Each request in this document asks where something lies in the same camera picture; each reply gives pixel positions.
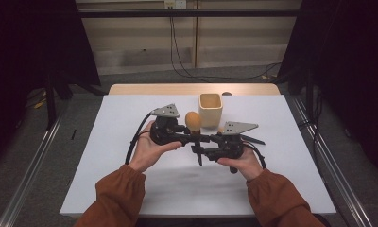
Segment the power outlet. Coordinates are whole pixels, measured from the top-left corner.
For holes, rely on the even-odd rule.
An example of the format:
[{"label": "power outlet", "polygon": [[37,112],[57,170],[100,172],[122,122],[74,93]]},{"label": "power outlet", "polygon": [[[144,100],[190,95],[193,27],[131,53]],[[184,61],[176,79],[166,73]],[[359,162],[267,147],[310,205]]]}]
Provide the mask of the power outlet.
[{"label": "power outlet", "polygon": [[175,0],[164,0],[164,7],[166,9],[174,9],[175,8]]},{"label": "power outlet", "polygon": [[175,9],[186,9],[186,0],[176,0]]}]

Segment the yellow square cup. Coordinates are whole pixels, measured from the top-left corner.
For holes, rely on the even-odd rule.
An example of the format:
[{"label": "yellow square cup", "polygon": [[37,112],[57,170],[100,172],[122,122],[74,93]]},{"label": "yellow square cup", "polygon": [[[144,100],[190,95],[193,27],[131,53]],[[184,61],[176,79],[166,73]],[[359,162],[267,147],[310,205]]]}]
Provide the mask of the yellow square cup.
[{"label": "yellow square cup", "polygon": [[198,99],[198,114],[202,128],[216,128],[222,115],[222,99],[219,94],[201,94]]}]

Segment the table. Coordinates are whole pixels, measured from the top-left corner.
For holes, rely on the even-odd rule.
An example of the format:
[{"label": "table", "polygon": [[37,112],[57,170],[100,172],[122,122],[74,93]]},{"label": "table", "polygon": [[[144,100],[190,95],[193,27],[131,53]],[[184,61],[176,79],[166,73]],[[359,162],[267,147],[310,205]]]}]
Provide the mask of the table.
[{"label": "table", "polygon": [[[272,170],[276,169],[279,172],[285,170],[285,175],[310,202],[313,212],[334,213],[335,209],[330,197],[304,145],[286,101],[283,96],[279,96],[277,87],[272,84],[112,86],[110,95],[103,99],[76,177],[60,212],[68,216],[79,216],[93,202],[95,182],[121,165],[124,156],[121,149],[130,141],[127,137],[133,135],[138,126],[135,122],[140,122],[146,111],[151,111],[149,109],[151,106],[162,107],[157,105],[176,100],[180,104],[179,110],[183,110],[181,113],[185,113],[197,107],[200,93],[223,92],[234,95],[268,95],[223,96],[223,102],[227,105],[224,105],[225,116],[223,114],[221,122],[231,120],[227,118],[232,117],[252,122],[255,120],[254,116],[259,117],[262,129],[258,132],[249,132],[248,135],[255,137],[257,135],[254,133],[258,135],[261,133],[265,136],[263,140],[267,146],[259,150],[266,156],[267,166],[270,164]],[[255,114],[238,112],[237,110],[244,109],[243,103],[246,103],[250,112]],[[253,216],[243,177],[239,174],[232,175],[226,167],[209,161],[203,162],[202,167],[198,166],[196,155],[189,151],[188,147],[180,148],[182,151],[179,152],[166,153],[146,172],[146,196],[140,215],[142,217]]]}]

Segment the rust-colored jacket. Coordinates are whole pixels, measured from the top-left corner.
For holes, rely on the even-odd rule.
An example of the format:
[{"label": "rust-colored jacket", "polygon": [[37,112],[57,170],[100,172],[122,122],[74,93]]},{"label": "rust-colored jacket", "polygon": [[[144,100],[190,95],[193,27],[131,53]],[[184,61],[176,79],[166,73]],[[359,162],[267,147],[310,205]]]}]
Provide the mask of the rust-colored jacket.
[{"label": "rust-colored jacket", "polygon": [[[101,179],[95,185],[96,201],[75,226],[135,226],[145,196],[145,178],[123,165]],[[263,226],[323,226],[286,177],[265,169],[247,186],[250,205]]]}]

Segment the horizontal black bar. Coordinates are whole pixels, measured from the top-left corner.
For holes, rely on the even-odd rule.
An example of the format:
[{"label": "horizontal black bar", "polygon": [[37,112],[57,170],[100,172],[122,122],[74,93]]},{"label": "horizontal black bar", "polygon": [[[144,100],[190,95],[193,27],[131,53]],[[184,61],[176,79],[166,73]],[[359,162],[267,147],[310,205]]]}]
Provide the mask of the horizontal black bar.
[{"label": "horizontal black bar", "polygon": [[318,16],[323,10],[300,9],[81,9],[73,11],[36,12],[37,14],[80,16],[81,18],[124,18],[124,17],[297,17]]}]

